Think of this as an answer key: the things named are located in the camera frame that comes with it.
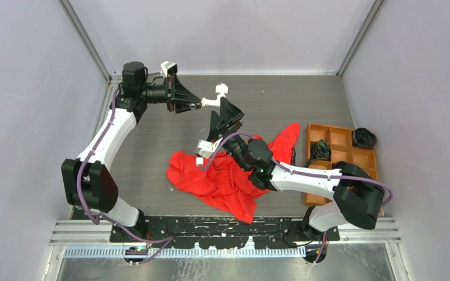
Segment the white faucet with chrome head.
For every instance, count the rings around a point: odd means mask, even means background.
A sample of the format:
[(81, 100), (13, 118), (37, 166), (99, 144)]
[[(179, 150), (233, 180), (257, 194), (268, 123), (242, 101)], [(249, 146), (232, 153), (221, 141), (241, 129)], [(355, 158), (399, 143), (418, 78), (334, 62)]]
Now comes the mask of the white faucet with chrome head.
[(218, 83), (215, 86), (215, 99), (202, 98), (201, 107), (216, 107), (219, 108), (221, 100), (227, 97), (229, 87), (225, 83)]

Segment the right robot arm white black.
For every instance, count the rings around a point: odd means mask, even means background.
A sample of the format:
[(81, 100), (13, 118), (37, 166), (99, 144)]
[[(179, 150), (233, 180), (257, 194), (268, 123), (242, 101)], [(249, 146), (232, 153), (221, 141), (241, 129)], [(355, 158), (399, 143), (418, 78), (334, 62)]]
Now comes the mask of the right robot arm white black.
[(239, 131), (242, 110), (226, 97), (202, 101), (204, 107), (217, 107), (210, 116), (207, 141), (213, 153), (202, 170), (207, 170), (218, 150), (223, 148), (247, 173), (249, 181), (260, 190), (298, 191), (328, 199), (324, 205), (309, 208), (302, 224), (308, 240), (317, 240), (333, 227), (351, 224), (361, 229), (374, 229), (383, 205), (392, 198), (388, 186), (372, 179), (357, 165), (340, 161), (335, 169), (310, 169), (281, 162), (267, 143), (251, 135), (244, 140)]

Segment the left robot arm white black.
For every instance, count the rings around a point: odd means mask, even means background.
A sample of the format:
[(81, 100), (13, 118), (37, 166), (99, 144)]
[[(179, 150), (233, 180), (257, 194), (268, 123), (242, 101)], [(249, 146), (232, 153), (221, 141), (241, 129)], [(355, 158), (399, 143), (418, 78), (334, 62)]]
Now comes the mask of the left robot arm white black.
[(125, 235), (134, 242), (146, 237), (148, 227), (140, 221), (143, 213), (121, 198), (111, 166), (148, 105), (163, 104), (176, 114), (201, 107), (201, 99), (182, 85), (177, 73), (173, 61), (161, 63), (161, 71), (154, 75), (144, 63), (125, 63), (100, 130), (76, 158), (65, 159), (61, 165), (67, 203), (84, 210), (94, 222), (104, 218), (123, 225)]

